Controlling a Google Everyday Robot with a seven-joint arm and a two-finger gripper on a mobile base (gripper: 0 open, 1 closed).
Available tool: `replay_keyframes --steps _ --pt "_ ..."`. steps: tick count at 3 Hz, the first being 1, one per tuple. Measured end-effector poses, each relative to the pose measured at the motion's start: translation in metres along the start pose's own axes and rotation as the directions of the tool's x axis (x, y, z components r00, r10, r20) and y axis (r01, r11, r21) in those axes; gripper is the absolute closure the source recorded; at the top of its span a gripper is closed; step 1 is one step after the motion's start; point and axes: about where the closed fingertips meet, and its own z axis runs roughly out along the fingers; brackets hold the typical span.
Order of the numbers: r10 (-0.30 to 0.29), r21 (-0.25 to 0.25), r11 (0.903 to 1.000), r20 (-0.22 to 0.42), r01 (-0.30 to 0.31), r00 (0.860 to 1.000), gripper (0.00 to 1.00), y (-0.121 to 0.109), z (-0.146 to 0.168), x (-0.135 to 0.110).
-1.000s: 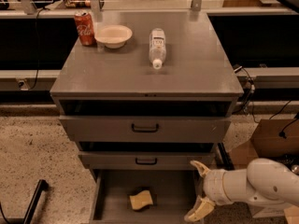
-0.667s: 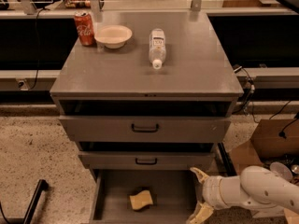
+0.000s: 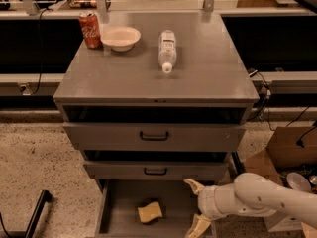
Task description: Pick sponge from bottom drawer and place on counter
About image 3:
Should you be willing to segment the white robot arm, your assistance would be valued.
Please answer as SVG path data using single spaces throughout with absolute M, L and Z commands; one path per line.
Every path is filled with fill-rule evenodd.
M 317 195 L 281 186 L 254 173 L 242 173 L 232 183 L 205 186 L 184 180 L 197 196 L 201 214 L 195 214 L 185 238 L 199 238 L 212 221 L 228 215 L 269 217 L 277 212 L 317 228 Z

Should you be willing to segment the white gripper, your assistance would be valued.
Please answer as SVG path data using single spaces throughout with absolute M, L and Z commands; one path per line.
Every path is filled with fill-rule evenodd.
M 235 213 L 235 195 L 231 184 L 204 186 L 191 178 L 186 178 L 184 182 L 198 195 L 198 208 L 202 213 L 193 215 L 192 225 L 185 238 L 199 238 L 210 227 L 211 220 Z

